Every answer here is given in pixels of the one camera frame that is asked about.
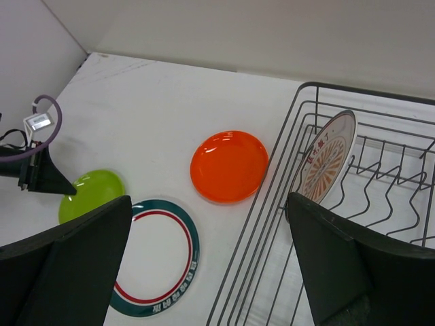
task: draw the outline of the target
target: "metal rack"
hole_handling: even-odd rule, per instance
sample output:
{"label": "metal rack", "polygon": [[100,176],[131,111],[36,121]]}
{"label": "metal rack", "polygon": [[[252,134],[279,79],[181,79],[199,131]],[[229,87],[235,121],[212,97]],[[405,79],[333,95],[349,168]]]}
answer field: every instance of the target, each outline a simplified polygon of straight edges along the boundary
{"label": "metal rack", "polygon": [[435,101],[309,82],[296,92],[207,325],[313,325],[287,193],[314,135],[339,111],[358,119],[345,174],[322,206],[380,233],[435,248]]}

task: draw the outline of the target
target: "black cable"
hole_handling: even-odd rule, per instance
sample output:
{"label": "black cable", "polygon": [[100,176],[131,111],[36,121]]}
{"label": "black cable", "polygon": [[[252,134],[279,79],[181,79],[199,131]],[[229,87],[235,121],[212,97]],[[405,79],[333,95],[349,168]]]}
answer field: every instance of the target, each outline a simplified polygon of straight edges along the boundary
{"label": "black cable", "polygon": [[24,145],[23,146],[16,146],[16,145],[12,145],[12,144],[6,144],[7,146],[12,147],[13,149],[22,149],[22,148],[26,148],[27,147],[27,136],[26,133],[23,130],[20,129],[11,129],[8,130],[7,132],[5,132],[5,134],[3,136],[0,137],[0,141],[2,141],[5,137],[7,137],[8,135],[10,135],[13,132],[20,132],[23,139],[24,139]]}

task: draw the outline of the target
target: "sunburst pattern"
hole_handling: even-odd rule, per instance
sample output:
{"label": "sunburst pattern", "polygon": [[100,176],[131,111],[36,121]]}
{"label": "sunburst pattern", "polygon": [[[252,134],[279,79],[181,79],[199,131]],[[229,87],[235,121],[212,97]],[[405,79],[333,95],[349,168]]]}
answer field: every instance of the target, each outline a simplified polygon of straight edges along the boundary
{"label": "sunburst pattern", "polygon": [[302,194],[317,202],[329,189],[343,165],[345,140],[336,137],[325,144],[306,173]]}

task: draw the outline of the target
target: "green plate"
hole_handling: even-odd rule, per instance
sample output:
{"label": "green plate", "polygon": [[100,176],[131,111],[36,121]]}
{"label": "green plate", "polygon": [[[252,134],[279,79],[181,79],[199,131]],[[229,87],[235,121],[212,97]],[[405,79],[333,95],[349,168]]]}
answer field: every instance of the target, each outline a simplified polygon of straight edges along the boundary
{"label": "green plate", "polygon": [[59,207],[59,223],[82,216],[101,205],[125,195],[119,176],[108,170],[94,170],[73,182],[75,196],[64,196]]}

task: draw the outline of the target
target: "cable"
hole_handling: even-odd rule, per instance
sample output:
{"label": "cable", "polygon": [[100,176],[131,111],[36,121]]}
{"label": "cable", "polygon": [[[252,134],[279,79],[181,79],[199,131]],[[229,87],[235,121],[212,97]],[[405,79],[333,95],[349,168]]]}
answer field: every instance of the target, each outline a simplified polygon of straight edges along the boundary
{"label": "cable", "polygon": [[57,124],[54,127],[53,133],[41,145],[39,145],[35,148],[32,148],[28,151],[25,151],[24,153],[21,153],[18,155],[12,155],[12,156],[0,156],[0,163],[22,160],[24,158],[28,158],[29,156],[32,156],[32,155],[40,152],[42,149],[46,148],[53,141],[53,139],[57,136],[57,134],[59,133],[60,126],[62,125],[62,111],[60,110],[60,106],[54,98],[52,98],[51,96],[48,96],[48,95],[44,95],[44,94],[39,95],[32,103],[32,111],[33,111],[33,113],[37,113],[36,106],[40,102],[40,100],[42,100],[42,99],[49,100],[53,104],[54,108],[57,111]]}
{"label": "cable", "polygon": [[26,133],[23,130],[20,130],[20,129],[11,129],[11,130],[8,130],[7,132],[5,132],[5,134],[3,136],[0,137],[0,141],[2,141],[4,138],[9,136],[13,132],[20,132],[21,133],[22,137],[24,138],[24,145],[23,146],[15,146],[15,145],[12,145],[12,144],[5,144],[5,145],[10,146],[13,149],[26,148],[27,147],[27,136],[26,136]]}

